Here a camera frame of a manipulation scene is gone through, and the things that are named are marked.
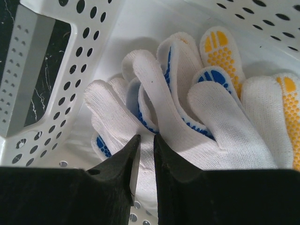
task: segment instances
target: white vein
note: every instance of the white vein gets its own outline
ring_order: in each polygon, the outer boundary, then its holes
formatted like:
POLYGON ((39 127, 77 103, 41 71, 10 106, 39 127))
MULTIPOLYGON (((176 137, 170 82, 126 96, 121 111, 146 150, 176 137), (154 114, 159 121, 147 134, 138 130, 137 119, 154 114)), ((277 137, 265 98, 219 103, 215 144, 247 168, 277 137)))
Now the white vein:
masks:
POLYGON ((51 85, 49 85, 50 77, 49 77, 48 58, 47 58, 47 56, 45 56, 45 62, 46 62, 46 67, 45 67, 46 83, 47 83, 49 91, 51 92, 52 87, 51 87, 51 85))
POLYGON ((40 95, 38 94, 38 90, 35 88, 34 89, 35 91, 36 91, 36 94, 37 94, 37 96, 40 98, 40 100, 41 100, 41 103, 42 103, 42 106, 43 106, 43 110, 44 110, 44 112, 45 112, 45 104, 44 104, 44 100, 45 100, 45 98, 43 97, 43 93, 41 93, 40 95))
POLYGON ((33 103, 32 100, 31 100, 31 103, 32 103, 32 110, 33 110, 33 112, 35 114, 35 118, 36 118, 36 121, 37 121, 38 120, 37 110, 36 110, 36 107, 35 107, 35 105, 34 105, 34 103, 33 103))
POLYGON ((10 17, 12 18, 13 22, 15 23, 15 19, 14 19, 13 15, 11 14, 11 12, 10 12, 9 9, 8 9, 8 3, 6 2, 6 0, 4 0, 4 2, 5 2, 5 8, 6 8, 6 10, 7 10, 8 13, 10 14, 10 17))

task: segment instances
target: white plastic basket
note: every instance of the white plastic basket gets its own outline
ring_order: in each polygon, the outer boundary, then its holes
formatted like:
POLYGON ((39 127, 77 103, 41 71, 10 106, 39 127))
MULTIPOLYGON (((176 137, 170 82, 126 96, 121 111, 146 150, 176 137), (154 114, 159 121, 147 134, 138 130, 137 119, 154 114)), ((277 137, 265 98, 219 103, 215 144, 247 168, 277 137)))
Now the white plastic basket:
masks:
MULTIPOLYGON (((78 1, 68 0, 67 5, 61 6, 59 0, 21 0, 21 4, 36 13, 70 23, 72 32, 44 117, 17 135, 0 138, 1 165, 12 165, 19 154, 22 157, 13 166, 25 166, 32 159, 30 166, 38 167, 89 169, 98 164, 100 160, 90 145, 93 128, 91 113, 82 105, 83 90, 93 79, 109 80, 120 74, 121 61, 130 51, 147 49, 155 53, 161 41, 178 31, 189 33, 199 42, 208 28, 227 27, 237 41, 247 77, 300 71, 299 0, 187 0, 188 3, 183 0, 85 0, 80 14, 76 11, 78 1), (95 6, 97 15, 91 19, 90 11, 95 6), (100 22, 104 12, 105 22, 100 22), (90 36, 84 39, 82 33, 87 27, 90 36), (98 30, 99 38, 94 41, 93 35, 98 30), (83 51, 93 48, 92 57, 75 57, 78 47, 83 47, 83 51), (83 74, 80 68, 84 64, 87 68, 83 74), (79 70, 70 75, 68 71, 73 65, 79 70), (67 91, 63 90, 66 82, 75 84, 79 78, 82 83, 78 88, 71 85, 67 91), (70 102, 73 94, 76 94, 75 100, 70 102), (58 105, 63 97, 65 103, 58 105), (60 117, 53 120, 57 112, 60 117), (43 134, 35 141, 34 137, 40 132, 43 134), (26 143, 17 149, 17 143, 25 139, 26 143), (38 148, 30 154, 35 146, 38 148)), ((131 213, 129 224, 157 224, 157 219, 138 202, 131 213)))

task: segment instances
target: laundry basket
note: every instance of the laundry basket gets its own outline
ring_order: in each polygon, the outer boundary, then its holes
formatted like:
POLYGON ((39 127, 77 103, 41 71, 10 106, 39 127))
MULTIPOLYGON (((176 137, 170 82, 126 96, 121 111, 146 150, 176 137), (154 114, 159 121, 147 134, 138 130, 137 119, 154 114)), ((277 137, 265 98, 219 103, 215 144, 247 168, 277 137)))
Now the laundry basket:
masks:
MULTIPOLYGON (((91 113, 82 105, 85 87, 92 80, 120 75, 121 61, 132 50, 155 54, 159 43, 178 31, 199 42, 208 28, 225 26, 236 39, 247 77, 300 71, 299 0, 21 0, 21 4, 69 23, 71 35, 43 118, 14 129, 11 124, 18 127, 21 116, 16 115, 22 111, 16 96, 27 82, 19 67, 26 69, 22 63, 30 63, 27 56, 35 46, 22 41, 31 41, 36 29, 30 21, 16 19, 0 88, 4 166, 89 169, 98 164, 90 144, 91 113), (19 67, 13 65, 15 59, 19 67)), ((157 222, 137 200, 129 224, 157 222)))

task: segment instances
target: marble surface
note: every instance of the marble surface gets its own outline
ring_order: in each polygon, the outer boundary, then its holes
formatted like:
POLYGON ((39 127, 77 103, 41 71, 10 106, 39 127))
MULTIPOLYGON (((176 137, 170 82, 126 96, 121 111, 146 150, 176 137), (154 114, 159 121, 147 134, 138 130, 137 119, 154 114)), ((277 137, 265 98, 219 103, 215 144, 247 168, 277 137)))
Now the marble surface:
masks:
MULTIPOLYGON (((6 62, 19 0, 0 0, 0 80, 6 62)), ((46 109, 70 37, 69 24, 56 21, 24 126, 39 121, 46 109)))

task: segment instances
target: stack of gloves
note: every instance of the stack of gloves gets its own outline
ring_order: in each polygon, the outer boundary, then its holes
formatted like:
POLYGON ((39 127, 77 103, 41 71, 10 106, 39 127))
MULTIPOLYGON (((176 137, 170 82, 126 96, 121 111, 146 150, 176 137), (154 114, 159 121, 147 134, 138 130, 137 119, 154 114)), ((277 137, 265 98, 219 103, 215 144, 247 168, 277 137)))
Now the stack of gloves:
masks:
POLYGON ((246 80, 237 45, 223 27, 200 41, 179 32, 154 57, 128 54, 123 78, 93 81, 92 146, 102 160, 142 137, 136 196, 157 216, 153 138, 202 170, 300 170, 300 80, 290 73, 246 80))

